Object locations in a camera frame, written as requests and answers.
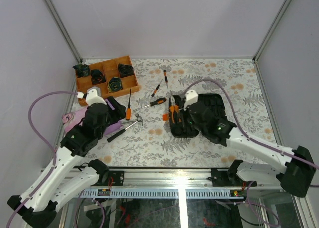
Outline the black plastic tool case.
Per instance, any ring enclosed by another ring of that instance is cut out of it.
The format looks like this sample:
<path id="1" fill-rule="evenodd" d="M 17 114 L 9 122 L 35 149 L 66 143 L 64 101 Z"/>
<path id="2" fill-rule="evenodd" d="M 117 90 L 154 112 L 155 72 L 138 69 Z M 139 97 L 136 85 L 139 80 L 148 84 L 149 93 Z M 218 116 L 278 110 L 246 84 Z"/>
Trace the black plastic tool case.
<path id="1" fill-rule="evenodd" d="M 176 104 L 183 108 L 185 98 L 174 95 Z M 200 94 L 198 102 L 189 106 L 186 110 L 188 120 L 195 129 L 194 133 L 181 133 L 180 125 L 173 124 L 170 118 L 169 125 L 171 133 L 176 138 L 194 138 L 198 134 L 210 136 L 220 119 L 226 119 L 225 106 L 219 94 Z"/>

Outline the orange black needle-nose pliers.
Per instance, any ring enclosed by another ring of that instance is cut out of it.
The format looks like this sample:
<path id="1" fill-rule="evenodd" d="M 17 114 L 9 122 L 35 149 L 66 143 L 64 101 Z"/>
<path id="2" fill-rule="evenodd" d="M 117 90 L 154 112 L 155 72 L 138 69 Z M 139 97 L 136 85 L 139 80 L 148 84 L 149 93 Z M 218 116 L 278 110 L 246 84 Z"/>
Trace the orange black needle-nose pliers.
<path id="1" fill-rule="evenodd" d="M 170 97 L 170 117 L 173 124 L 180 124 L 182 127 L 185 126 L 185 120 L 181 108 L 176 104 L 175 97 Z"/>

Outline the claw hammer black handle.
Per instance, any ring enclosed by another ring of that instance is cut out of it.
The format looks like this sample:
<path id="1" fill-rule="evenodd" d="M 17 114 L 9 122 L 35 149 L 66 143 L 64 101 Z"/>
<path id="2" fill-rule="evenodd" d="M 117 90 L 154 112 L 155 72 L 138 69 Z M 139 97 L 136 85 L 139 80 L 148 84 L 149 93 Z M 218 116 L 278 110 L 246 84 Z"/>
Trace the claw hammer black handle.
<path id="1" fill-rule="evenodd" d="M 143 125 L 143 119 L 139 114 L 135 114 L 136 120 L 135 121 L 118 121 L 117 123 L 114 123 L 110 125 L 105 132 L 103 133 L 104 136 L 110 135 L 111 133 L 114 133 L 112 136 L 107 138 L 107 141 L 110 143 L 114 139 L 116 139 L 118 136 L 122 135 L 126 130 L 128 130 L 130 127 L 134 126 L 137 123 L 141 123 Z"/>

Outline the purple cloth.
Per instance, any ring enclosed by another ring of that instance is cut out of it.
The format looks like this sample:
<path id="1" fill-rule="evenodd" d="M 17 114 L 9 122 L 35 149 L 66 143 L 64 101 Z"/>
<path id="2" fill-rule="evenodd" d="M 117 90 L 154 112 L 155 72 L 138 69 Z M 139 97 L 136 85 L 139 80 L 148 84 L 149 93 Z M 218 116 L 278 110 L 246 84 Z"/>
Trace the purple cloth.
<path id="1" fill-rule="evenodd" d="M 84 118 L 85 113 L 87 111 L 88 107 L 84 107 L 83 109 L 80 109 L 75 112 L 71 112 L 68 114 L 65 114 L 62 116 L 62 123 L 63 123 L 63 129 L 64 134 L 69 132 L 75 125 L 79 124 L 80 121 Z M 103 133 L 104 136 L 107 136 L 111 133 L 114 133 L 122 128 L 121 122 L 118 121 L 117 123 L 114 123 L 107 127 L 105 132 Z"/>

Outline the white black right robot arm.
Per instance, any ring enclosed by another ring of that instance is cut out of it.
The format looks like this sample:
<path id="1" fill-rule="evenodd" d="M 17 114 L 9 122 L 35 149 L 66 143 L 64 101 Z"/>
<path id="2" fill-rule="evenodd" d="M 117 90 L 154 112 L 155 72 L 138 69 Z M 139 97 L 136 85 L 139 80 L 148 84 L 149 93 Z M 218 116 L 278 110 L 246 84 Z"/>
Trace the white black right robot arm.
<path id="1" fill-rule="evenodd" d="M 214 115 L 201 101 L 187 101 L 183 109 L 189 123 L 210 142 L 241 150 L 263 161 L 256 168 L 244 161 L 233 162 L 227 173 L 230 184 L 239 185 L 243 181 L 278 184 L 293 196 L 306 196 L 316 172 L 307 148 L 293 149 L 250 135 L 240 125 Z"/>

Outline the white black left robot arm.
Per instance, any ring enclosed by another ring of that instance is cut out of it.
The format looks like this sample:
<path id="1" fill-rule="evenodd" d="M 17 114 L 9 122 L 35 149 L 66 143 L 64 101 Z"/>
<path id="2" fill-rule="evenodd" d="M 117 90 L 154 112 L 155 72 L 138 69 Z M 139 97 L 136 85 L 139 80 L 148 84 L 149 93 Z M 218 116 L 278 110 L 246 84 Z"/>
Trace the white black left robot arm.
<path id="1" fill-rule="evenodd" d="M 70 181 L 61 182 L 73 167 L 93 149 L 105 130 L 125 118 L 125 106 L 113 97 L 99 98 L 85 109 L 81 120 L 64 136 L 52 161 L 39 178 L 21 195 L 13 195 L 7 204 L 33 228 L 46 228 L 59 210 L 89 186 L 109 181 L 109 168 L 99 159 L 92 160 Z"/>

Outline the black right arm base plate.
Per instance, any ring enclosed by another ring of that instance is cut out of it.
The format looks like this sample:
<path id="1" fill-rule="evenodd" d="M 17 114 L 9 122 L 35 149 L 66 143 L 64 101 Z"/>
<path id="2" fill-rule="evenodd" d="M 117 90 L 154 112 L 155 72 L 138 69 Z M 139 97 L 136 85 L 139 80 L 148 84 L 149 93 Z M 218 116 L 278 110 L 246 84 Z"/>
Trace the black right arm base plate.
<path id="1" fill-rule="evenodd" d="M 215 187 L 232 187 L 233 181 L 228 175 L 228 168 L 211 168 L 212 183 Z"/>

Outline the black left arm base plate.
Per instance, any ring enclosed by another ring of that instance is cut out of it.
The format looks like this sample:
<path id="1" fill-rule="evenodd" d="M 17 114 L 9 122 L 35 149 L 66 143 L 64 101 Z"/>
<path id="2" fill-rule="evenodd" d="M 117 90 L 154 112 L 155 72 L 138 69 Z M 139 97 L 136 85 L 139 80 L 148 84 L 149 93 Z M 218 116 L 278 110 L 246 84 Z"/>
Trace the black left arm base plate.
<path id="1" fill-rule="evenodd" d="M 108 171 L 99 178 L 97 184 L 99 186 L 107 186 L 107 187 L 123 186 L 124 174 L 125 172 L 120 170 Z"/>

